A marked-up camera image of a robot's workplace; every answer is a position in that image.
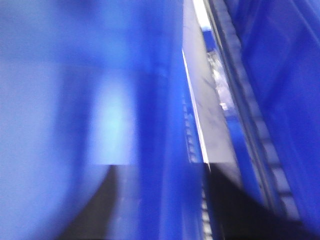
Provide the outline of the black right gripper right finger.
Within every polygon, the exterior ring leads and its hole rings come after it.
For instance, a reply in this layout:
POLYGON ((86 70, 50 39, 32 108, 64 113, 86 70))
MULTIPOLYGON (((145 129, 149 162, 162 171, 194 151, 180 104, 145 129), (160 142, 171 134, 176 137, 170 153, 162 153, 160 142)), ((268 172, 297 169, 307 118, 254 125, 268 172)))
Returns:
POLYGON ((273 214, 233 184, 214 164, 204 165, 210 225, 215 240, 318 240, 296 222, 273 214))

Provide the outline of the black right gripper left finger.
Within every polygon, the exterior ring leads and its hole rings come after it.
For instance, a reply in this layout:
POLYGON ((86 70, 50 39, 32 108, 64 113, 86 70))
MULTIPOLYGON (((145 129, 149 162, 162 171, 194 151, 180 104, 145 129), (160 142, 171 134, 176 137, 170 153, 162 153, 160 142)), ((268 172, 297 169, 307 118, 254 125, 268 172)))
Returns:
POLYGON ((97 192, 58 238, 136 240, 139 210, 138 168, 134 165, 111 165, 97 192))

